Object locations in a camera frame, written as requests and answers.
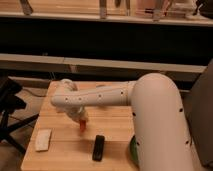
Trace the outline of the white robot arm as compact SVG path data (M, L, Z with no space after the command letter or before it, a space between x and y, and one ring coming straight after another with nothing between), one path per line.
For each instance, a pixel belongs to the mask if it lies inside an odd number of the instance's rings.
M64 110L81 106L129 106L140 171L194 171L190 134L176 84L160 73L136 81L71 90L62 80L51 103Z

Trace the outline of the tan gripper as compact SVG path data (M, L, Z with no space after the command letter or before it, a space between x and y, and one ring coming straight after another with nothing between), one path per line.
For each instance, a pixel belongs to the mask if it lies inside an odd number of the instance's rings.
M81 121L88 121L88 113L84 107L70 110L68 112L68 116L77 123L80 123Z

